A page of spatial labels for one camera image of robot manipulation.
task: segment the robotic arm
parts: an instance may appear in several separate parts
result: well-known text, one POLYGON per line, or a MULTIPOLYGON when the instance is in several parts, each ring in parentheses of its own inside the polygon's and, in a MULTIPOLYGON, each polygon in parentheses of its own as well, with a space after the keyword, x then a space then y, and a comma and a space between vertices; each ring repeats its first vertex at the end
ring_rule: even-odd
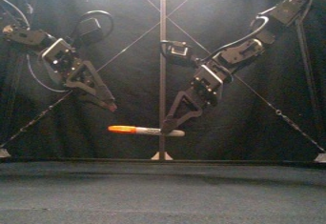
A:
MULTIPOLYGON (((93 13, 108 16, 111 24, 113 24, 111 15, 101 10, 91 11, 82 17, 88 17, 93 13)), ((80 46, 81 43, 93 43, 111 33, 109 31, 103 35, 95 18, 81 19, 78 24, 78 38, 70 42, 76 46, 80 46)), ((13 47, 32 51, 41 57, 49 77, 56 83, 77 91, 82 100, 95 103, 111 112, 115 111, 117 108, 115 97, 104 85, 91 61, 78 58, 74 48, 62 38, 56 39, 42 30, 29 30, 29 27, 25 27, 25 24, 21 24, 1 6, 0 29, 5 41, 13 47)))
POLYGON ((231 75, 255 61, 275 42, 283 28, 304 17, 311 1, 284 0, 274 8, 259 13, 251 24, 252 32, 219 48, 204 59, 195 57, 185 43, 165 40, 160 42, 160 51, 167 60, 172 64, 196 69, 189 88, 176 95, 163 121, 161 133, 168 133, 191 117, 200 116, 207 105, 216 106, 220 88, 224 83, 231 82, 231 75))

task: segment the orange marker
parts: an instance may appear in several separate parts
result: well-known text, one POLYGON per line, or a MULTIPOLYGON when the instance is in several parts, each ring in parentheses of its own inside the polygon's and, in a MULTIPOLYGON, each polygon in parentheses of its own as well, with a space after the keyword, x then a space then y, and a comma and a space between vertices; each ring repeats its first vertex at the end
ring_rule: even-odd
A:
POLYGON ((128 134, 145 134, 145 135, 164 135, 164 136, 184 136, 184 131, 172 130, 169 133, 163 134, 159 129, 139 128, 132 126, 109 126, 109 132, 128 133, 128 134))

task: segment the gray mat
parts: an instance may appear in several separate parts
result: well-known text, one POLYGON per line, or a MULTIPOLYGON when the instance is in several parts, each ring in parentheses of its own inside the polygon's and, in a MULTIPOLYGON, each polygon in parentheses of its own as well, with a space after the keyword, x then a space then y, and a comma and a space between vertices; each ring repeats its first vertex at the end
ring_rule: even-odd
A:
POLYGON ((324 170, 0 164, 0 223, 326 223, 324 170))

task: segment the black curtain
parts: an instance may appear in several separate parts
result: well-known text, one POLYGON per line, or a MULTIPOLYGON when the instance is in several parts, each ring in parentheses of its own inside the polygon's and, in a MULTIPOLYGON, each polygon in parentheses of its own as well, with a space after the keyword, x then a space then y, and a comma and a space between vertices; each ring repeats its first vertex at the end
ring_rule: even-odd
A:
MULTIPOLYGON (((22 0, 9 0, 24 10, 22 0)), ((248 33, 256 14, 282 0, 167 0, 167 39, 185 41, 199 57, 248 33)), ((6 145, 12 156, 149 159, 157 137, 112 134, 109 125, 159 127, 159 3, 160 0, 29 0, 32 29, 66 37, 80 15, 105 10, 115 19, 109 37, 78 50, 92 61, 116 97, 119 109, 105 111, 73 94, 44 119, 6 145)), ((304 21, 319 113, 326 118, 324 0, 314 0, 304 21)), ((34 55, 30 68, 24 54, 1 41, 1 141, 46 110, 64 95, 50 82, 34 55), (36 81, 30 69, 50 88, 36 81)), ((189 86, 193 70, 167 64, 167 110, 177 91, 189 86)), ((237 72, 258 94, 282 110, 303 132, 318 138, 310 87, 294 27, 256 62, 237 72)), ((173 159, 312 160, 310 140, 295 131, 239 80, 223 88, 223 99, 203 116, 180 127, 185 136, 165 139, 173 159)), ((324 138, 318 138, 326 147, 324 138)))

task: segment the vertical pole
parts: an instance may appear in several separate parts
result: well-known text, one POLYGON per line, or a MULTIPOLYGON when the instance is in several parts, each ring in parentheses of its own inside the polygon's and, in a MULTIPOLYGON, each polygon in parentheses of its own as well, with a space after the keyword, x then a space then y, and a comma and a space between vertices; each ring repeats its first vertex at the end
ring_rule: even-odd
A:
POLYGON ((318 133, 316 140, 320 142, 322 139, 324 138, 324 128, 323 128, 320 109, 319 109, 319 104, 316 99, 315 84, 312 80, 312 66, 311 66, 308 45, 306 40, 303 24, 299 20, 295 21, 295 28, 298 33, 298 40, 299 40, 299 46, 302 52, 304 71, 306 71, 306 79, 307 79, 308 90, 310 90, 310 99, 312 105, 312 119, 314 119, 314 125, 318 133))
MULTIPOLYGON (((165 39, 167 34, 167 1, 160 0, 160 40, 165 39)), ((160 80, 159 80, 159 127, 161 127, 165 118, 165 59, 160 54, 160 80)), ((159 160, 165 159, 165 137, 159 136, 159 160)))

